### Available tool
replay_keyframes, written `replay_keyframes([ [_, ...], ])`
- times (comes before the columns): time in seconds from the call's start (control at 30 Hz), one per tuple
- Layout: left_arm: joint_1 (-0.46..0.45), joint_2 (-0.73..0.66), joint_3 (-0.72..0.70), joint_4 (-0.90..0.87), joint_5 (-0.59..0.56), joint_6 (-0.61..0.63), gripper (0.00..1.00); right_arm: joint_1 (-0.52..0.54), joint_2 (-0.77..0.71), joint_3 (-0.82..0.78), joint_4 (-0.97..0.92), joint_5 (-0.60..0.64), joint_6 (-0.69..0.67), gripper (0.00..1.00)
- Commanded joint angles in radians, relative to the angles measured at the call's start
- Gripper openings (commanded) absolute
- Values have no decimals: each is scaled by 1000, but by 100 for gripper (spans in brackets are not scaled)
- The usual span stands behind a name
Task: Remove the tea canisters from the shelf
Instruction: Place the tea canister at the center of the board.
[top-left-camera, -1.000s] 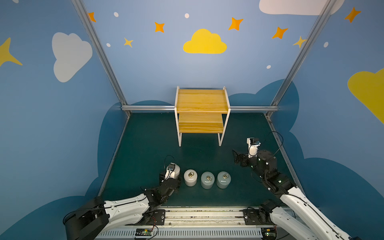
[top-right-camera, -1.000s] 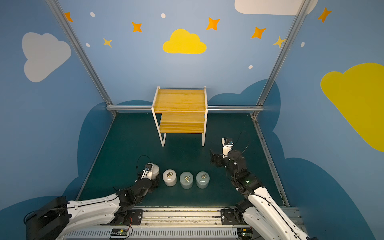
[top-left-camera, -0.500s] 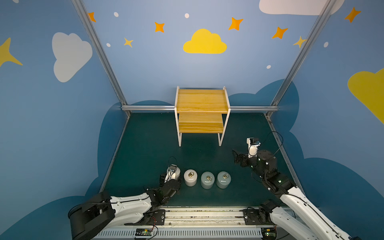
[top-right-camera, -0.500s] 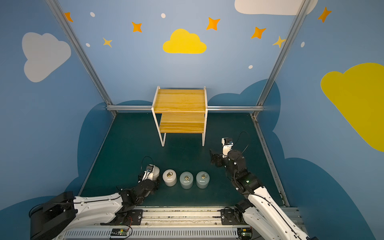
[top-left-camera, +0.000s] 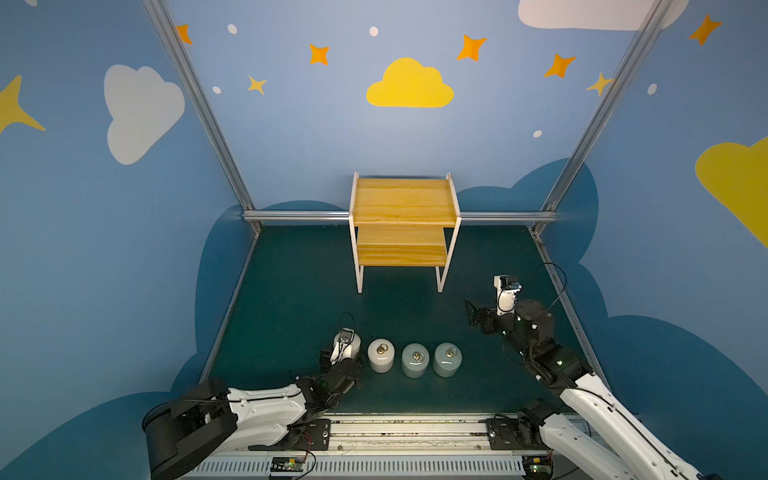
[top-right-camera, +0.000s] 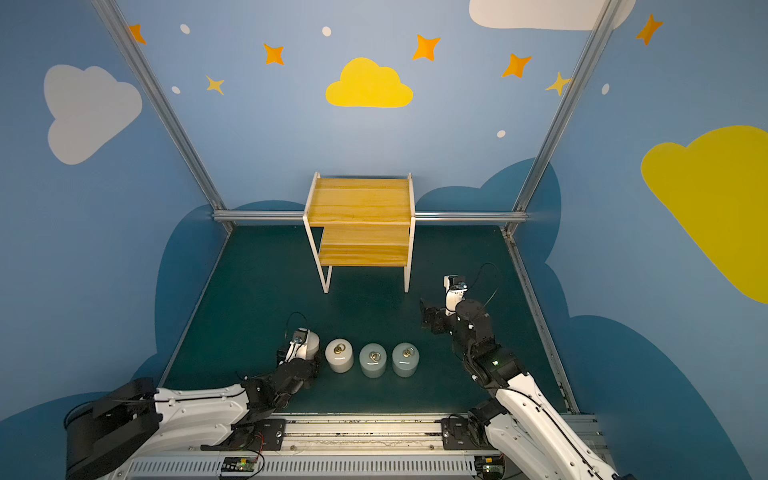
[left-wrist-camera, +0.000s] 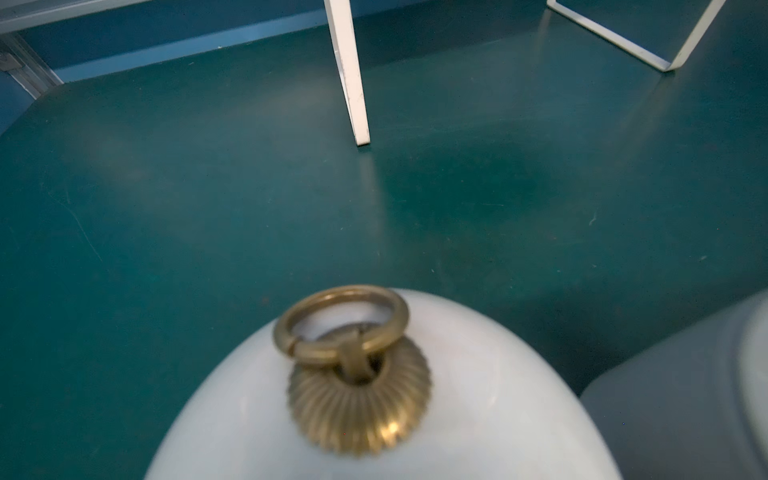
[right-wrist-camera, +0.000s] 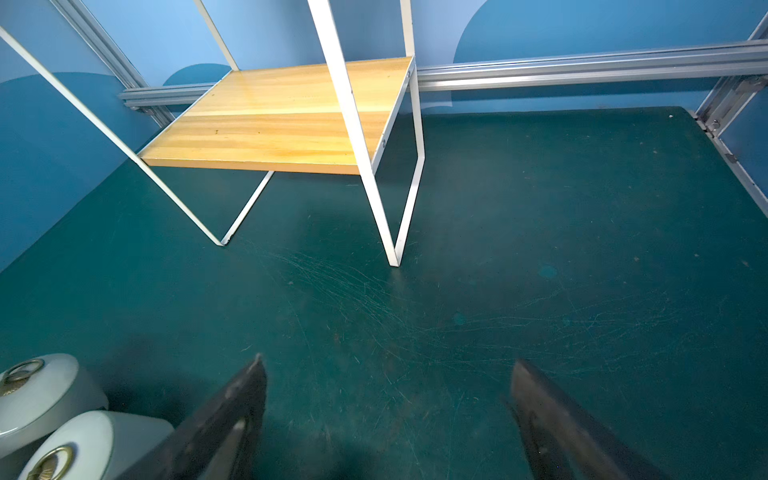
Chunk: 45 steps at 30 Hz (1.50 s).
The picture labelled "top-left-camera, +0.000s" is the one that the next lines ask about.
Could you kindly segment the grey-green tea canister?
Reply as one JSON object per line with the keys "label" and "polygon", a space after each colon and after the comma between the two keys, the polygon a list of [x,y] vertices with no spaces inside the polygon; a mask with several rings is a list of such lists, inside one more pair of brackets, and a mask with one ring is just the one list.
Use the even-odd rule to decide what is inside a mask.
{"label": "grey-green tea canister", "polygon": [[411,343],[404,347],[401,355],[403,373],[411,379],[421,378],[430,363],[428,349],[419,343]]}
{"label": "grey-green tea canister", "polygon": [[439,344],[434,352],[432,367],[434,372],[443,378],[450,378],[456,374],[463,360],[460,348],[450,342]]}

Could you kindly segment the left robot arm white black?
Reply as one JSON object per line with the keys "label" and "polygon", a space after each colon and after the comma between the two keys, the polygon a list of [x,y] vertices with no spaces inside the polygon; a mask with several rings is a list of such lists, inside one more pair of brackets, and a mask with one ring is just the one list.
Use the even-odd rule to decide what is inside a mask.
{"label": "left robot arm white black", "polygon": [[347,357],[278,389],[241,390],[209,378],[143,418],[150,477],[178,479],[218,452],[292,450],[361,373],[362,361]]}

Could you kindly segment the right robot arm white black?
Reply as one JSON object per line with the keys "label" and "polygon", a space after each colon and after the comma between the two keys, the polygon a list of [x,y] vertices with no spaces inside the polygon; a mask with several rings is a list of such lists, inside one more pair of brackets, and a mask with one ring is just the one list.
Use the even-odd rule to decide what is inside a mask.
{"label": "right robot arm white black", "polygon": [[576,412],[601,442],[585,436],[562,413],[539,400],[517,414],[522,442],[536,440],[565,456],[593,479],[718,479],[668,448],[640,422],[590,366],[556,341],[554,317],[538,301],[521,300],[509,311],[464,302],[471,326],[500,335],[522,365]]}

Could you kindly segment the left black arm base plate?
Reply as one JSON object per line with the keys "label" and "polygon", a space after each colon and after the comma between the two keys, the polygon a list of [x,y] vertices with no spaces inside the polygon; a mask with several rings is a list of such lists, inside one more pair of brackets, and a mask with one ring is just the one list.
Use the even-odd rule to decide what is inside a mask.
{"label": "left black arm base plate", "polygon": [[329,419],[316,419],[292,426],[275,445],[249,445],[249,451],[327,451],[331,424]]}

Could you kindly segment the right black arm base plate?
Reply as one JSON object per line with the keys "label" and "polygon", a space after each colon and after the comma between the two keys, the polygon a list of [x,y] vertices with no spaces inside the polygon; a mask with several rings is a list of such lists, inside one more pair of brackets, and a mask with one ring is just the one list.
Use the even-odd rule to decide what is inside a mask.
{"label": "right black arm base plate", "polygon": [[485,420],[487,438],[494,451],[550,450],[541,436],[540,426],[527,418],[494,416]]}

